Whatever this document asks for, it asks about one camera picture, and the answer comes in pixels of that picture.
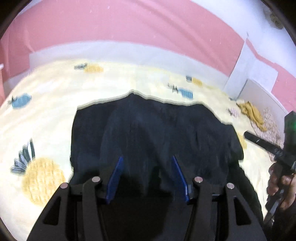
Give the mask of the person's right hand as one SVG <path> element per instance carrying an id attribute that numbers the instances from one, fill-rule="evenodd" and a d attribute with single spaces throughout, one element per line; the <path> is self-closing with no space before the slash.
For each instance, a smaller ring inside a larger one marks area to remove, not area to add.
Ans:
<path id="1" fill-rule="evenodd" d="M 274 196 L 282 187 L 287 187 L 287 195 L 280 205 L 281 211 L 286 211 L 295 201 L 295 174 L 283 175 L 279 177 L 277 173 L 281 170 L 281 165 L 273 163 L 269 168 L 269 181 L 267 186 L 267 194 Z"/>

